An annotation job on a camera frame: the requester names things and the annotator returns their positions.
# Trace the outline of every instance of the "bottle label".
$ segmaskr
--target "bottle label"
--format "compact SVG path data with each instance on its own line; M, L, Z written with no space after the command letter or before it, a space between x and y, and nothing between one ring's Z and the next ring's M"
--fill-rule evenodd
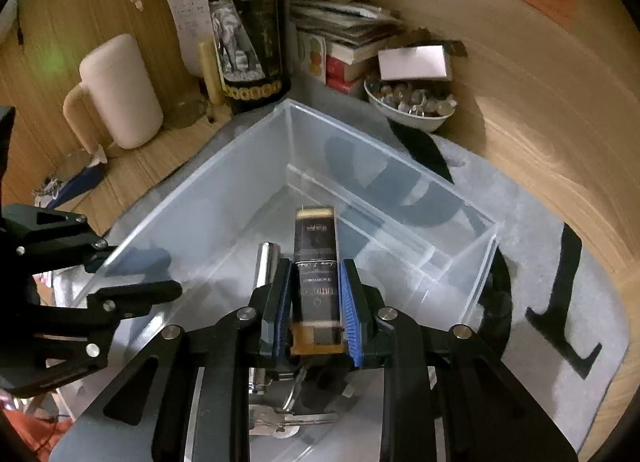
M277 0L210 2L223 88L249 101L282 89Z

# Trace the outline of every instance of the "red book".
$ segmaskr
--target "red book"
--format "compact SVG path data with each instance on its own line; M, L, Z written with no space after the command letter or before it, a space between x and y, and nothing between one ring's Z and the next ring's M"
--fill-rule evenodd
M341 81L331 76L326 77L326 86L330 87L338 92L347 94L347 96L364 99L364 76L360 76L353 81Z
M369 58L363 62L357 62L356 64L345 64L345 62L329 56L326 57L326 74L337 80L349 82L356 80L362 76L367 70L375 66L376 58Z

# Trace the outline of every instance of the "large dark bottle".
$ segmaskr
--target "large dark bottle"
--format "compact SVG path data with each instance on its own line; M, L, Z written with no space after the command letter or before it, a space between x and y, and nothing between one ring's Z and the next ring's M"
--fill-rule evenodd
M289 89L284 0L209 0L220 78L234 112L283 96Z

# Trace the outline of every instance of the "transparent plastic bin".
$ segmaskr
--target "transparent plastic bin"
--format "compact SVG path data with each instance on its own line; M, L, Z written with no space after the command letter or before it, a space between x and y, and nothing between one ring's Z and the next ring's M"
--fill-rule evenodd
M277 243L292 257L294 214L305 204L335 206L340 257L355 260L386 304L434 328L469 318L494 255L494 220L410 158L286 100L163 200L76 298L82 305L98 288L143 280L182 284L177 301L121 324L110 364L124 363L168 323L206 327L245 305L258 244ZM354 423L353 414L343 420ZM286 440L252 437L252 460L297 460L340 430L307 428Z

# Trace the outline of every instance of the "red cloth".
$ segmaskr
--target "red cloth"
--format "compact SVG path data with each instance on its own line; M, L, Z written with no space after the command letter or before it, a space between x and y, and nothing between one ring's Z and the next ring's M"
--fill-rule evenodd
M5 410L4 414L41 462L49 460L51 450L72 425L71 419L49 422L10 410Z

